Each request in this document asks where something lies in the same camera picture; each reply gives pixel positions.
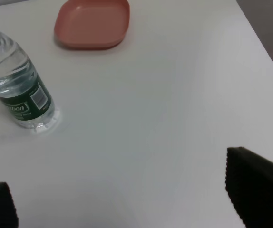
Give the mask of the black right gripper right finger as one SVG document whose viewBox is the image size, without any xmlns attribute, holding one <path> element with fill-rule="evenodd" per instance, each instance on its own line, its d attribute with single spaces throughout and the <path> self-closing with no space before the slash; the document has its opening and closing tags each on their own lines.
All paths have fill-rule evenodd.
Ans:
<svg viewBox="0 0 273 228">
<path fill-rule="evenodd" d="M 273 162 L 244 147 L 228 148 L 225 189 L 247 228 L 273 228 Z"/>
</svg>

